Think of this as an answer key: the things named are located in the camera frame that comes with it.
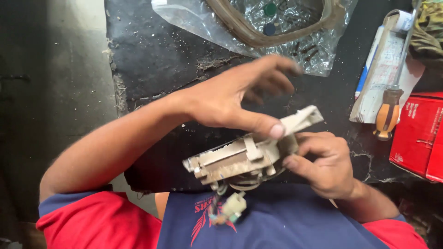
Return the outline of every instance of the screwdriver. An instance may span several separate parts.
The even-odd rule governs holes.
[[[396,72],[394,82],[392,86],[383,92],[383,103],[377,113],[375,121],[377,129],[373,132],[374,135],[381,141],[387,141],[392,137],[392,130],[397,124],[398,116],[400,114],[400,97],[404,91],[400,89],[399,81],[400,75],[403,70],[403,65],[406,61],[406,55],[408,54],[409,43],[411,42],[413,25],[417,19],[418,9],[421,5],[421,0],[416,2],[414,11],[412,12],[411,27],[406,35],[403,49],[401,52],[400,64]]]
[[[383,103],[378,110],[376,125],[377,129],[373,132],[381,141],[387,141],[392,137],[392,129],[397,124],[400,114],[400,97],[404,91],[399,85],[393,85],[383,93]]]

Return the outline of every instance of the red cardboard box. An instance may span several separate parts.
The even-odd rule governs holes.
[[[443,183],[443,92],[413,93],[396,126],[389,161]]]

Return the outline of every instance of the t-shirt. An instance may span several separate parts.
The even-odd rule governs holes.
[[[245,199],[248,207],[235,224],[214,226],[212,193],[170,193],[163,223],[125,193],[56,194],[40,204],[37,228],[49,249],[427,248],[404,217],[362,225],[308,185],[266,183]]]

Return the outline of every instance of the blue marker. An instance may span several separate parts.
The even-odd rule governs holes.
[[[358,82],[357,90],[355,91],[355,99],[360,96],[360,93],[363,90],[363,86],[365,85],[366,78],[368,77],[368,72],[371,68],[372,61],[374,60],[375,53],[377,52],[378,44],[380,43],[381,35],[383,34],[384,29],[385,27],[383,25],[377,29],[374,42],[372,43],[371,50],[369,51],[368,58],[366,59],[366,64],[363,68],[363,72],[361,73],[360,81]]]

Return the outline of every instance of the forearm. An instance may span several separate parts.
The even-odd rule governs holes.
[[[354,179],[355,188],[349,198],[334,200],[339,210],[360,223],[397,217],[395,204],[383,193]]]
[[[108,184],[148,148],[188,121],[179,99],[165,97],[83,137],[44,174],[40,201],[55,193],[87,191]]]

